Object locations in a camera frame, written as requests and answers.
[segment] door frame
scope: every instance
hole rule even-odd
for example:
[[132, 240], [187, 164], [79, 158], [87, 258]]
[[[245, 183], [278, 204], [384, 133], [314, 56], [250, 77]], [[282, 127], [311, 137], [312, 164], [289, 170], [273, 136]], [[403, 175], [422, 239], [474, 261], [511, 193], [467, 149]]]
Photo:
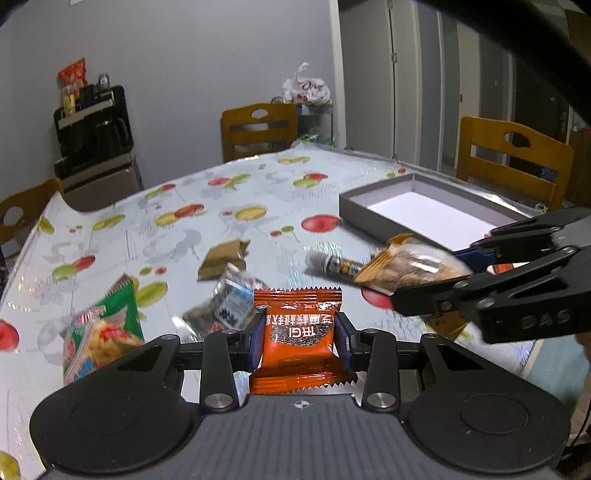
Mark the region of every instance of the door frame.
[[337, 148], [343, 149], [347, 146], [347, 126], [345, 121], [345, 72], [343, 69], [343, 47], [340, 40], [339, 0], [329, 0], [329, 15], [333, 66], [335, 69], [335, 91], [333, 93], [335, 145]]

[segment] clear plastic snack bag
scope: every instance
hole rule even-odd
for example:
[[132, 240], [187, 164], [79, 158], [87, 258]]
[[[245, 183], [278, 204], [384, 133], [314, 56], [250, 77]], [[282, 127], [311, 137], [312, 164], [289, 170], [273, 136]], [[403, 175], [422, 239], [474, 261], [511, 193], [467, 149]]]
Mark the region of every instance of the clear plastic snack bag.
[[470, 275], [471, 270], [451, 253], [431, 247], [404, 233], [355, 276], [355, 283], [394, 292], [398, 287]]
[[266, 287], [262, 280], [228, 263], [211, 299], [176, 319], [177, 333], [181, 340], [198, 342], [212, 332], [242, 330], [255, 314], [254, 291]]

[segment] bottle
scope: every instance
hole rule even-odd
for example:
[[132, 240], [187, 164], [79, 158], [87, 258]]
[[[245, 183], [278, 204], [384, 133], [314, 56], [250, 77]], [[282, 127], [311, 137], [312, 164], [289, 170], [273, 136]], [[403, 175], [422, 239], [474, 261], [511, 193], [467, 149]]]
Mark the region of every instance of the bottle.
[[350, 282], [355, 279], [355, 275], [363, 268], [361, 262], [316, 251], [308, 252], [306, 266], [321, 271], [329, 277]]

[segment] brown snack packet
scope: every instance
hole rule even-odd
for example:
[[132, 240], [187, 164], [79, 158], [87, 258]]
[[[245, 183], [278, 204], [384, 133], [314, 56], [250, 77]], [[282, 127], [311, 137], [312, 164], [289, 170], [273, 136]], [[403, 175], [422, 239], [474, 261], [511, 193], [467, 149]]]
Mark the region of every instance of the brown snack packet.
[[425, 324], [429, 325], [439, 335], [444, 336], [452, 342], [460, 335], [462, 330], [468, 325], [458, 312], [444, 313], [441, 316], [424, 315]]
[[246, 269], [246, 249], [251, 243], [250, 240], [232, 240], [223, 244], [211, 247], [197, 270], [199, 280], [221, 277], [226, 265], [231, 263], [240, 270]]

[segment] fruit-patterned tablecloth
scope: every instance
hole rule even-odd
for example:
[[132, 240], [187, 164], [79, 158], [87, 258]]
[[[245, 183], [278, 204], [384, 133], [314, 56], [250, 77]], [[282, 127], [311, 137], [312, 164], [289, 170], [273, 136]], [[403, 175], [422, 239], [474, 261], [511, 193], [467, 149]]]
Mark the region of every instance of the fruit-patterned tablecloth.
[[[52, 320], [90, 306], [127, 272], [139, 282], [146, 340], [175, 333], [172, 317], [206, 300], [215, 284], [196, 279], [207, 250], [235, 238], [251, 241], [248, 271], [271, 287], [335, 285], [305, 272], [307, 251], [368, 260], [379, 246], [340, 221], [339, 193], [409, 172], [392, 161], [300, 145], [210, 168], [95, 213], [53, 197], [0, 309], [0, 451], [19, 461], [26, 480], [43, 471], [28, 422], [36, 405], [62, 386], [61, 339], [48, 342], [46, 335]], [[426, 331], [419, 318], [392, 312], [380, 295], [342, 288], [343, 311], [357, 328], [410, 341]], [[484, 345], [471, 326], [458, 342], [515, 373], [532, 350], [531, 342]], [[183, 396], [197, 401], [196, 375], [185, 376]]]

